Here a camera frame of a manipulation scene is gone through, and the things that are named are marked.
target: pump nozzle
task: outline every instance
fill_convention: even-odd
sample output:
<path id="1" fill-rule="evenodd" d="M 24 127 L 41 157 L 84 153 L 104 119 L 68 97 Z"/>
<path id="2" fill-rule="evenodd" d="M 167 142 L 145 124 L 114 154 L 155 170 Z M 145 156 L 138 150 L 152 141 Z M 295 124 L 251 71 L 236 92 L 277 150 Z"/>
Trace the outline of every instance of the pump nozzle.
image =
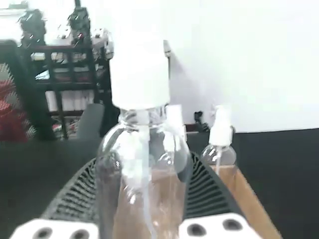
<path id="1" fill-rule="evenodd" d="M 232 141 L 232 125 L 230 109 L 225 106 L 216 107 L 215 123 L 210 129 L 209 143 L 215 146 L 229 146 Z"/>

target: hole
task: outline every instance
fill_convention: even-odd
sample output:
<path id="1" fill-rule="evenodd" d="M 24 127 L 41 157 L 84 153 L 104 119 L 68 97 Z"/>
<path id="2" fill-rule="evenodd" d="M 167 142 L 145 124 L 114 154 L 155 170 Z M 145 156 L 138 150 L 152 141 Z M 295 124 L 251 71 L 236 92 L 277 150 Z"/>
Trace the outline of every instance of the hole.
<path id="1" fill-rule="evenodd" d="M 41 228 L 34 234 L 33 239 L 48 239 L 50 238 L 51 234 L 51 228 Z"/>
<path id="2" fill-rule="evenodd" d="M 87 230 L 77 230 L 72 234 L 71 239 L 89 239 L 89 232 Z"/>
<path id="3" fill-rule="evenodd" d="M 223 226 L 228 231 L 239 231 L 243 229 L 243 226 L 234 219 L 225 220 Z"/>
<path id="4" fill-rule="evenodd" d="M 188 226 L 187 233 L 189 236 L 202 237 L 206 235 L 206 230 L 203 226 L 199 224 L 192 224 Z"/>

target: black office chair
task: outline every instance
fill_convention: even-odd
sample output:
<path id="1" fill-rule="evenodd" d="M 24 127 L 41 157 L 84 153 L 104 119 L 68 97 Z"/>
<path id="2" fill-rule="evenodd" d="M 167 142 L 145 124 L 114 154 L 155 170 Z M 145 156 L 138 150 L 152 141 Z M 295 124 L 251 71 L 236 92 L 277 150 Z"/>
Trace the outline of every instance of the black office chair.
<path id="1" fill-rule="evenodd" d="M 6 138 L 55 139 L 46 99 L 12 40 L 0 40 L 0 141 Z"/>

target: white bottle cap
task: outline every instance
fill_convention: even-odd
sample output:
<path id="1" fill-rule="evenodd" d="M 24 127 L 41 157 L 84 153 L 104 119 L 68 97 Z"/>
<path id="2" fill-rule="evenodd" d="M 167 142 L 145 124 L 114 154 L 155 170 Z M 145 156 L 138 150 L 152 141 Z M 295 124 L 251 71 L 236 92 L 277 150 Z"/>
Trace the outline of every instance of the white bottle cap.
<path id="1" fill-rule="evenodd" d="M 167 104 L 168 62 L 158 9 L 148 0 L 120 0 L 110 13 L 114 39 L 114 57 L 110 60 L 113 104 L 125 110 Z"/>
<path id="2" fill-rule="evenodd" d="M 230 146 L 233 136 L 230 110 L 224 106 L 217 106 L 216 109 L 215 123 L 209 133 L 209 144 L 222 147 Z"/>
<path id="3" fill-rule="evenodd" d="M 186 127 L 184 125 L 181 105 L 168 105 L 166 107 L 167 122 L 187 141 Z"/>

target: bottle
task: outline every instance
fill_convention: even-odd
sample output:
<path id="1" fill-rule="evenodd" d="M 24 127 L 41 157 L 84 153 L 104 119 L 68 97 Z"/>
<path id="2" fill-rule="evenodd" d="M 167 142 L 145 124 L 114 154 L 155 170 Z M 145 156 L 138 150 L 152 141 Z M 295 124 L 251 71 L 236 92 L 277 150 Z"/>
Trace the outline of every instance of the bottle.
<path id="1" fill-rule="evenodd" d="M 216 173 L 219 174 L 220 165 L 233 165 L 236 162 L 236 152 L 230 146 L 233 130 L 229 109 L 217 106 L 215 117 L 209 133 L 209 144 L 203 150 L 201 160 L 216 165 Z"/>
<path id="2" fill-rule="evenodd" d="M 150 5 L 145 1 L 143 7 Z M 191 157 L 185 140 L 166 120 L 167 59 L 162 39 L 149 33 L 155 28 L 152 10 L 138 10 L 126 5 L 111 11 L 119 22 L 110 71 L 112 102 L 120 117 L 96 157 L 100 238 L 176 239 Z M 141 24 L 151 24 L 149 29 L 130 26 L 143 14 L 149 18 Z"/>

